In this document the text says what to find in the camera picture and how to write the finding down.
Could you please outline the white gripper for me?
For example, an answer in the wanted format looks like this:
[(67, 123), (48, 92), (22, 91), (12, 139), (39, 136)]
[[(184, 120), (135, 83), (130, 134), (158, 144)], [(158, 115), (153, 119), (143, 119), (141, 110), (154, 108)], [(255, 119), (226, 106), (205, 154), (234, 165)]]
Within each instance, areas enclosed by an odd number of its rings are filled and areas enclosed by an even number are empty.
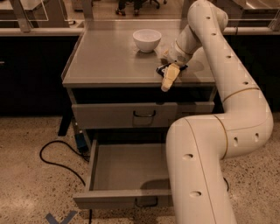
[(176, 43), (172, 43), (169, 50), (162, 53), (161, 63), (171, 64), (164, 70), (161, 90), (167, 92), (180, 73), (179, 66), (185, 65), (193, 57), (193, 49), (186, 48), (181, 50)]

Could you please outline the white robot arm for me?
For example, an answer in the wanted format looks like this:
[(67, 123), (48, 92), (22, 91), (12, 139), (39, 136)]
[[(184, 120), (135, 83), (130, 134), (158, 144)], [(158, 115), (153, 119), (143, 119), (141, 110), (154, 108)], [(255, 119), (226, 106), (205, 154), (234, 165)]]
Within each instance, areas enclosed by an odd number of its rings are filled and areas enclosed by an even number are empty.
[(198, 49), (212, 70), (223, 111), (178, 119), (166, 137), (166, 161), (176, 224), (237, 224), (220, 161), (249, 154), (270, 138), (273, 117), (256, 82), (223, 37), (228, 15), (196, 0), (187, 26), (166, 53), (167, 91)]

